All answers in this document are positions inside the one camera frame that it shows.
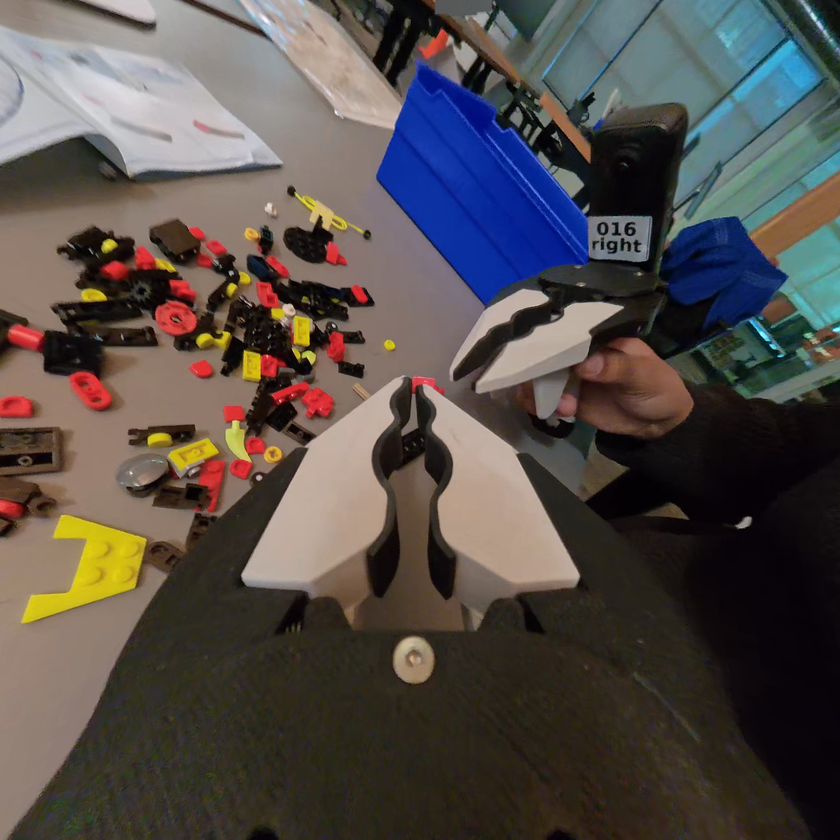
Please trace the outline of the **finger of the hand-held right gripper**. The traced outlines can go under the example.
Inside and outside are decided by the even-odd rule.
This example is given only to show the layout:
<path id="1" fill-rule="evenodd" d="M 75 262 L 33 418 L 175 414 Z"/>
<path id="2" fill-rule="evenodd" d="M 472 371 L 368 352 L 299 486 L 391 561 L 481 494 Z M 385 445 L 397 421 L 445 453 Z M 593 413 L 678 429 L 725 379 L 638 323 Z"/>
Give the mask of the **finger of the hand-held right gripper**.
<path id="1" fill-rule="evenodd" d="M 563 315 L 508 342 L 476 380 L 476 393 L 502 391 L 579 363 L 590 348 L 592 330 L 622 310 L 615 303 L 570 304 Z"/>
<path id="2" fill-rule="evenodd" d="M 565 304 L 565 290 L 518 290 L 490 305 L 456 353 L 449 380 L 458 382 L 482 371 L 485 383 L 523 383 L 558 373 L 566 364 L 558 362 L 557 350 L 540 361 L 537 344 L 524 348 L 518 342 L 549 325 Z"/>

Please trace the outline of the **clear plastic bag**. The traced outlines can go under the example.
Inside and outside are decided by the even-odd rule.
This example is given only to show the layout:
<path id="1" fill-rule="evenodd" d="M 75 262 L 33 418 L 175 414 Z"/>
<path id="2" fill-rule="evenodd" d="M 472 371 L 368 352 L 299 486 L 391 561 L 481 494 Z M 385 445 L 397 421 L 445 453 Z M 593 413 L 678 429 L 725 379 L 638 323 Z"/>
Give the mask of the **clear plastic bag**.
<path id="1" fill-rule="evenodd" d="M 392 132 L 402 101 L 332 16 L 305 1 L 240 1 L 340 119 Z"/>

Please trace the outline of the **blue plastic bin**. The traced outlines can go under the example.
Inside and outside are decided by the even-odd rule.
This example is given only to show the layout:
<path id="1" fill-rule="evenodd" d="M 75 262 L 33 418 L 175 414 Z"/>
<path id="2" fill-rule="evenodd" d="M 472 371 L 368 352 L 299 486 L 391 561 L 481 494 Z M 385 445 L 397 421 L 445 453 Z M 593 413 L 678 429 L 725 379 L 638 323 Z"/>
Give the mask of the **blue plastic bin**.
<path id="1" fill-rule="evenodd" d="M 483 303 L 589 258 L 588 223 L 482 97 L 418 62 L 378 183 Z"/>

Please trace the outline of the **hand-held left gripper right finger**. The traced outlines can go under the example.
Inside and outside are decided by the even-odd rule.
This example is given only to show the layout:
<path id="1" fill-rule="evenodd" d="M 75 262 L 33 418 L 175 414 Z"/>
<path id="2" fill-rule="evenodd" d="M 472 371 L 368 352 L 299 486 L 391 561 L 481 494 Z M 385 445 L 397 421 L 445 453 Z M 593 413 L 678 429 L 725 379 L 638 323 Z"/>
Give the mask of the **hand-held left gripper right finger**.
<path id="1" fill-rule="evenodd" d="M 429 385 L 415 390 L 425 440 L 427 562 L 435 590 L 459 605 L 466 631 L 490 605 L 581 581 L 518 451 Z"/>

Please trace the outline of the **open instruction booklet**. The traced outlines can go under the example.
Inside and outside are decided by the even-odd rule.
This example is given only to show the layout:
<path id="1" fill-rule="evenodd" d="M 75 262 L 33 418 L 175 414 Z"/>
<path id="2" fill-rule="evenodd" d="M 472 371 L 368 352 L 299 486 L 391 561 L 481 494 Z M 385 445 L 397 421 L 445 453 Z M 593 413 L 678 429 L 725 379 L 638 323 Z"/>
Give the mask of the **open instruction booklet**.
<path id="1" fill-rule="evenodd" d="M 183 66 L 1 28 L 1 163 L 89 142 L 130 179 L 274 169 L 280 157 Z"/>

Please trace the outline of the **pile of lego pieces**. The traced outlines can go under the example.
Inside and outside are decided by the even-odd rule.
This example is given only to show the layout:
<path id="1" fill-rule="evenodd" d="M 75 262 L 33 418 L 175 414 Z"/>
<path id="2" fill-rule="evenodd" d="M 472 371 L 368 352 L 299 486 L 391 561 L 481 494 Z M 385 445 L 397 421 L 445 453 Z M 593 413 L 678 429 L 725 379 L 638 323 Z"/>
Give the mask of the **pile of lego pieces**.
<path id="1" fill-rule="evenodd" d="M 287 227 L 283 245 L 309 264 L 346 266 L 334 241 L 335 232 L 352 229 L 370 240 L 372 231 L 331 215 L 329 209 L 289 185 L 288 194 L 311 211 L 311 229 Z M 38 356 L 43 372 L 61 377 L 86 410 L 113 408 L 113 393 L 103 381 L 106 350 L 153 349 L 170 337 L 177 352 L 220 354 L 220 375 L 241 371 L 254 383 L 255 400 L 224 408 L 225 445 L 234 461 L 230 475 L 265 478 L 253 471 L 253 460 L 280 461 L 277 447 L 260 439 L 269 425 L 278 431 L 295 426 L 294 401 L 306 403 L 308 417 L 329 417 L 331 398 L 310 385 L 317 351 L 327 349 L 341 373 L 362 377 L 364 366 L 344 357 L 348 344 L 364 343 L 362 332 L 341 330 L 352 308 L 373 307 L 370 292 L 360 284 L 330 287 L 294 280 L 272 253 L 275 238 L 269 226 L 247 227 L 244 236 L 256 253 L 247 255 L 248 272 L 239 270 L 235 255 L 199 227 L 179 219 L 150 228 L 150 244 L 166 259 L 155 257 L 132 237 L 90 226 L 56 248 L 58 256 L 81 268 L 76 288 L 80 299 L 56 301 L 50 307 L 63 329 L 38 330 L 25 317 L 2 309 L 2 358 L 11 350 Z M 212 270 L 222 282 L 206 295 L 204 306 L 179 268 L 192 263 Z M 190 423 L 158 423 L 128 430 L 128 445 L 145 453 L 165 455 L 170 480 L 152 497 L 153 506 L 194 513 L 185 540 L 189 550 L 216 517 L 226 463 L 212 442 L 196 440 Z M 27 518 L 49 518 L 59 505 L 30 476 L 66 469 L 66 434 L 61 427 L 2 426 L 2 539 Z"/>

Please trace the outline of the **person's right forearm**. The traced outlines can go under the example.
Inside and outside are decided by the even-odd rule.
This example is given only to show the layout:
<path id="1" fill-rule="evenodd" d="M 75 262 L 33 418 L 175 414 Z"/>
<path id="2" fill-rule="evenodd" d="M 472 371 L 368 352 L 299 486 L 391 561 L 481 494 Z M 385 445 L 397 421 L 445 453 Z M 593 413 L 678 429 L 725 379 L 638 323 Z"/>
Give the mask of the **person's right forearm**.
<path id="1" fill-rule="evenodd" d="M 689 389 L 688 417 L 651 439 L 599 432 L 598 452 L 625 471 L 588 505 L 603 518 L 675 505 L 734 525 L 766 515 L 838 523 L 838 401 L 779 404 L 714 385 Z"/>

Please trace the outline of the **white document stand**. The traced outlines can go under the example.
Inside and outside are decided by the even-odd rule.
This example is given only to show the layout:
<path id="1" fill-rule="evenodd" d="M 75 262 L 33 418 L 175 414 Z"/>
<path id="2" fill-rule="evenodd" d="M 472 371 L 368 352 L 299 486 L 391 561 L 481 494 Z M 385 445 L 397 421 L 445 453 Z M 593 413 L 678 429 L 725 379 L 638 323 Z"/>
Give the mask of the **white document stand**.
<path id="1" fill-rule="evenodd" d="M 92 12 L 118 19 L 137 27 L 155 29 L 157 15 L 150 1 L 71 1 Z"/>

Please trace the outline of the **person's right hand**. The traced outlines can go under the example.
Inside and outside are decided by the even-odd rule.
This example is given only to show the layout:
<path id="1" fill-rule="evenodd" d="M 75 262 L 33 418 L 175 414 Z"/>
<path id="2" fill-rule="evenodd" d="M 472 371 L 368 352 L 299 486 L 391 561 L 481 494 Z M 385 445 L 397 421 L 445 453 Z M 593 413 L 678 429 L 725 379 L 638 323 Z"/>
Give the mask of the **person's right hand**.
<path id="1" fill-rule="evenodd" d="M 684 423 L 694 407 L 679 374 L 640 339 L 610 342 L 574 367 L 570 383 L 559 415 L 607 434 L 661 438 Z"/>

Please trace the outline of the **person's black sweater torso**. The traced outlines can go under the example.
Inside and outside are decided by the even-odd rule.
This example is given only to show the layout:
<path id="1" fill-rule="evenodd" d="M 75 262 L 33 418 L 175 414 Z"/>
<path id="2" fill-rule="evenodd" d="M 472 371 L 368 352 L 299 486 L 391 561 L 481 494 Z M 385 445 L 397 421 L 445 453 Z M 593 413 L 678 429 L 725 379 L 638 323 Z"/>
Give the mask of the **person's black sweater torso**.
<path id="1" fill-rule="evenodd" d="M 587 503 L 682 603 L 811 835 L 838 838 L 838 459 L 734 489 L 693 498 L 628 470 Z"/>

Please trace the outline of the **light wooden beam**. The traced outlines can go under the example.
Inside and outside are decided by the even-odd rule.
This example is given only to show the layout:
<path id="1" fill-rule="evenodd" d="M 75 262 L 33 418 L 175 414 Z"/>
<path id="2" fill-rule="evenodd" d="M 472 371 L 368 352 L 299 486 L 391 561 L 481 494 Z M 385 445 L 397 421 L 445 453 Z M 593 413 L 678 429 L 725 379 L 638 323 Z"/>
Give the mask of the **light wooden beam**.
<path id="1" fill-rule="evenodd" d="M 750 234 L 762 255 L 776 264 L 783 252 L 832 223 L 839 215 L 839 172 L 780 210 Z"/>

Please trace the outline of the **wooden background desk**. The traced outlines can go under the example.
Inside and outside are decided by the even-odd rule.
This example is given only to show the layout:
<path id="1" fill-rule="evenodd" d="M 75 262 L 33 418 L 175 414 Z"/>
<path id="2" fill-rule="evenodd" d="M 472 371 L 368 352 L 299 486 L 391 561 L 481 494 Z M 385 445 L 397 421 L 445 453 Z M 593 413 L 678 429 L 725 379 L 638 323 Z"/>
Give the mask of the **wooden background desk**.
<path id="1" fill-rule="evenodd" d="M 573 125 L 563 106 L 549 92 L 539 93 L 527 81 L 525 75 L 512 64 L 501 47 L 493 41 L 487 31 L 470 18 L 439 14 L 435 9 L 435 3 L 432 1 L 424 1 L 423 4 L 431 10 L 433 16 L 437 18 L 441 26 L 450 35 L 473 49 L 479 59 L 479 63 L 485 69 L 491 68 L 503 76 L 506 82 L 514 85 L 516 93 L 528 93 L 536 98 L 541 109 L 548 113 L 551 121 L 561 132 L 561 135 L 571 142 L 586 162 L 591 161 L 592 150 L 589 141 Z"/>

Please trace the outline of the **yellow wedge lego plate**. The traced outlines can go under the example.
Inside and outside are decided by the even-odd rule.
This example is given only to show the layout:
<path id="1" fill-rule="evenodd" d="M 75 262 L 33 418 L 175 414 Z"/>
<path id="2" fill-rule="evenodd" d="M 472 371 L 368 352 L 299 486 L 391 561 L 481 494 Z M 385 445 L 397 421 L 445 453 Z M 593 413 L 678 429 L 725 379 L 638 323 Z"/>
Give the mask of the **yellow wedge lego plate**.
<path id="1" fill-rule="evenodd" d="M 84 542 L 72 583 L 65 592 L 31 595 L 21 624 L 66 613 L 136 587 L 145 538 L 64 514 L 58 519 L 54 539 Z"/>

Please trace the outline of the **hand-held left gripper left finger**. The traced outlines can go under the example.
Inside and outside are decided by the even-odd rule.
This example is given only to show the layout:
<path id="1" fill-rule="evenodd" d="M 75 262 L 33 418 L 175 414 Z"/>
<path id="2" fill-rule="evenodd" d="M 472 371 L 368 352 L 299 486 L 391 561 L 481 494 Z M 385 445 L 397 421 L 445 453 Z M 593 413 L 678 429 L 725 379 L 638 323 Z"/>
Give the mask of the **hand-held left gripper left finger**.
<path id="1" fill-rule="evenodd" d="M 401 546 L 392 476 L 403 466 L 413 386 L 398 376 L 304 448 L 245 565 L 260 593 L 332 598 L 353 629 L 394 582 Z"/>

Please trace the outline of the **blue cloth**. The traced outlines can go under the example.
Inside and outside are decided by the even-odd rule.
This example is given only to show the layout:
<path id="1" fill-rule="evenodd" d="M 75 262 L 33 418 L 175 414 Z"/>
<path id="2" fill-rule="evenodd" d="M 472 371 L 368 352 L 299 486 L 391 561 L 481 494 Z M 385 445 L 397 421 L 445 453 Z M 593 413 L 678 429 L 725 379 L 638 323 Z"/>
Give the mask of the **blue cloth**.
<path id="1" fill-rule="evenodd" d="M 788 280 L 733 216 L 682 229 L 666 248 L 659 275 L 670 302 L 703 308 L 703 333 L 730 329 L 760 315 Z"/>

